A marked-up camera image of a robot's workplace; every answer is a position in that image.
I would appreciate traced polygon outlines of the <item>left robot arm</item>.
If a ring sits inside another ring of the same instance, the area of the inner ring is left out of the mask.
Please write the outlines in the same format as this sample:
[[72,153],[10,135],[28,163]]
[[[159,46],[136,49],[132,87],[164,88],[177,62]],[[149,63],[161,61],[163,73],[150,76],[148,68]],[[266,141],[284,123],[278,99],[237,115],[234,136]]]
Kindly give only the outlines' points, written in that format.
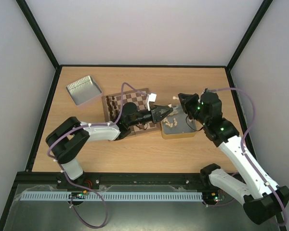
[[87,142],[122,140],[129,136],[131,127],[159,123],[172,112],[170,106],[152,105],[139,110],[136,104],[126,103],[113,120],[105,123],[85,123],[69,117],[47,136],[47,155],[58,163],[68,180],[75,182],[84,174],[76,156]]

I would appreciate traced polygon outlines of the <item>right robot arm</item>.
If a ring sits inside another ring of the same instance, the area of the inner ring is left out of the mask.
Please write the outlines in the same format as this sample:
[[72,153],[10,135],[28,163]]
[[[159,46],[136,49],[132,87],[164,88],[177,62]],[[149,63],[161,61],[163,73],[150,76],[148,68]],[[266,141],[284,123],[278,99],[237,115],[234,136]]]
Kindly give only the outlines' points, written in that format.
[[284,213],[289,188],[273,180],[253,157],[233,123],[223,117],[218,94],[210,90],[201,95],[180,93],[178,99],[188,118],[203,125],[206,137],[230,159],[243,179],[239,181],[219,165],[211,164],[200,171],[201,185],[225,191],[243,206],[246,215],[257,225]]

